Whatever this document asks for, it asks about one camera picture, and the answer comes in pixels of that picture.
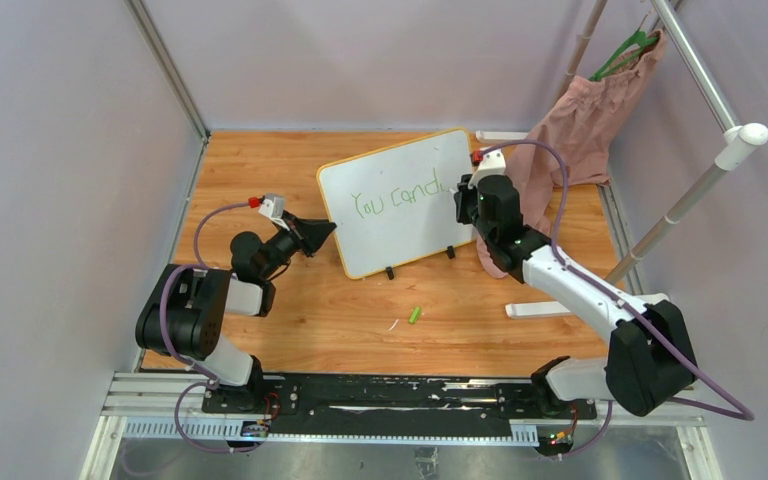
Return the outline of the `yellow-framed whiteboard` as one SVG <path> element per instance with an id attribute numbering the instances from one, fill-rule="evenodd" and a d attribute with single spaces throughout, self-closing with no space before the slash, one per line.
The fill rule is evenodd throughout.
<path id="1" fill-rule="evenodd" d="M 453 196 L 472 171 L 471 135 L 444 130 L 319 168 L 316 180 L 344 273 L 361 279 L 472 242 Z"/>

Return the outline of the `green marker cap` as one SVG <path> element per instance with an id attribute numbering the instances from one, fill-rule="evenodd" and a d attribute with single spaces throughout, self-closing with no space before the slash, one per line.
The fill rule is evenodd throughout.
<path id="1" fill-rule="evenodd" d="M 415 307 L 411 312 L 408 322 L 410 324 L 415 324 L 420 318 L 421 314 L 422 314 L 422 309 L 420 307 Z"/>

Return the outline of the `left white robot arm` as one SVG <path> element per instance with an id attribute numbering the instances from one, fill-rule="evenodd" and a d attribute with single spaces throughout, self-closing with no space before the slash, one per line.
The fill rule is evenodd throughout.
<path id="1" fill-rule="evenodd" d="M 269 314 L 275 277 L 294 255 L 314 256 L 336 230 L 327 219 L 282 213 L 267 240 L 243 231 L 230 242 L 231 267 L 209 269 L 170 264 L 162 272 L 135 325 L 135 341 L 145 350 L 172 357 L 204 375 L 215 396 L 243 413 L 258 411 L 270 399 L 259 359 L 223 335 L 226 314 Z"/>

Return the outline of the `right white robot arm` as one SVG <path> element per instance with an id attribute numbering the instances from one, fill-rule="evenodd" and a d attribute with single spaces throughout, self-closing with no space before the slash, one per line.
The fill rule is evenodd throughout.
<path id="1" fill-rule="evenodd" d="M 536 288 L 583 320 L 608 346 L 604 358 L 558 357 L 531 375 L 531 403 L 556 417 L 574 400 L 613 400 L 646 416 L 697 376 L 680 309 L 646 302 L 581 267 L 548 236 L 524 224 L 519 194 L 504 175 L 462 176 L 454 192 L 456 219 L 475 228 L 499 270 Z"/>

